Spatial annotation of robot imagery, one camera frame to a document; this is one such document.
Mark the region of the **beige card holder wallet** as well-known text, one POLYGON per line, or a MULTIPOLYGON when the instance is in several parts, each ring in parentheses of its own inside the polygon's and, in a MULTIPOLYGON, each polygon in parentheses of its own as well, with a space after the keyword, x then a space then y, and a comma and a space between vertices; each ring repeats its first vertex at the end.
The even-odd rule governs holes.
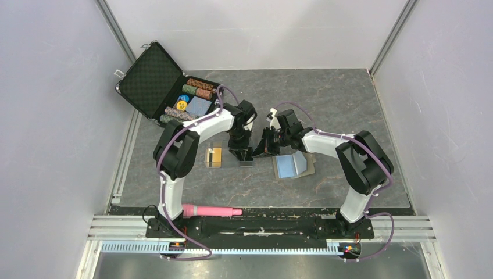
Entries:
POLYGON ((296 179, 315 174, 315 163, 313 154, 301 151, 290 155, 274 156, 274 177, 276 180, 296 179))

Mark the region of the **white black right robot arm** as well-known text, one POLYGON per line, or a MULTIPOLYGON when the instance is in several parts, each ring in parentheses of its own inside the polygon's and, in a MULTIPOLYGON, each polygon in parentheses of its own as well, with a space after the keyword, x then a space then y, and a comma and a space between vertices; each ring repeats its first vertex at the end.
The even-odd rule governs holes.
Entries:
POLYGON ((279 155, 282 147, 305 153, 318 153, 337 158, 350 186, 337 213, 336 230, 351 237, 359 230, 359 221, 369 208, 373 195, 391 181, 394 166, 383 148, 368 131, 357 134, 334 134, 304 127, 292 109, 282 112, 272 108, 270 121, 253 156, 279 155))

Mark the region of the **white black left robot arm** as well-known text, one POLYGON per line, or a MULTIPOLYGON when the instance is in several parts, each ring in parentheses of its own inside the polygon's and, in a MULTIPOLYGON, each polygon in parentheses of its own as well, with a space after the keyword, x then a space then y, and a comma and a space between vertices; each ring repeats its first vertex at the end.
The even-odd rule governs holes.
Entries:
POLYGON ((249 142, 257 112, 250 102, 243 100, 237 106, 224 103, 222 107, 193 121, 172 120, 165 129, 153 152, 160 177, 159 214, 164 218, 160 229, 169 237, 181 233, 183 222, 182 194, 186 175, 192 170, 199 145, 209 138, 227 133, 228 149, 240 166, 252 166, 252 147, 249 142))

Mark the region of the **pink cylindrical marker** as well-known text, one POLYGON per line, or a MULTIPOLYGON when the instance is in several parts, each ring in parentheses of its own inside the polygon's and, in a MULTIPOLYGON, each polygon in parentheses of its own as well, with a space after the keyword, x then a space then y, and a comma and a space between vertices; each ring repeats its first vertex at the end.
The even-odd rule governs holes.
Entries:
POLYGON ((192 204, 183 204, 183 216, 207 216, 207 217, 233 217, 241 216, 242 209, 221 206, 198 206, 192 204))

